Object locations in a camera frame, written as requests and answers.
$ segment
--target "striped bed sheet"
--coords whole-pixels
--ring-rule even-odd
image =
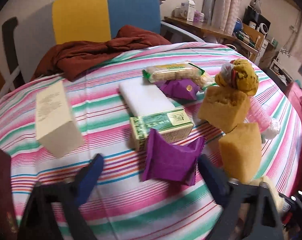
[[[214,226],[221,207],[213,201],[197,170],[192,187],[167,181],[141,182],[145,152],[136,152],[129,140],[128,106],[119,93],[121,81],[141,76],[141,70],[189,60],[210,75],[222,64],[243,57],[232,49],[211,43],[178,43],[125,52],[69,82],[61,75],[32,81],[0,100],[0,148],[11,155],[11,185],[16,217],[21,220],[36,181],[45,184],[74,176],[92,157],[101,153],[105,165],[88,202],[80,207],[98,239],[203,239]],[[257,66],[256,98],[267,113],[281,124],[281,132],[263,144],[262,161],[256,178],[266,174],[278,191],[289,194],[296,176],[302,144],[298,114],[276,84]],[[56,159],[35,138],[35,95],[60,80],[72,105],[86,143]],[[203,153],[222,165],[218,139],[221,130],[197,118],[203,93],[196,101],[173,100],[183,106],[194,123],[184,145],[199,136],[207,141]],[[58,203],[53,204],[60,230],[71,239]]]

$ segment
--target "purple snack package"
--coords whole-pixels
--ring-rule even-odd
[[[205,139],[199,137],[183,146],[170,144],[157,130],[151,129],[146,147],[142,180],[167,179],[193,186],[197,160],[204,143]]]
[[[157,86],[166,96],[188,100],[196,100],[196,93],[200,90],[191,79],[168,80]]]

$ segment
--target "brown blanket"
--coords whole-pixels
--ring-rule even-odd
[[[42,58],[33,75],[65,73],[73,81],[83,71],[112,59],[124,51],[171,44],[159,34],[125,25],[116,38],[107,42],[70,41],[52,47]]]

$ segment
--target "stuffed toy head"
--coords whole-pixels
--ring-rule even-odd
[[[236,59],[222,65],[215,82],[222,87],[232,87],[254,96],[257,93],[259,79],[253,67],[246,59]]]

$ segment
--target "green box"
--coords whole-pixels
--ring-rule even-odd
[[[151,128],[158,130],[168,143],[186,139],[193,128],[183,108],[131,117],[130,125],[136,151],[145,149]]]

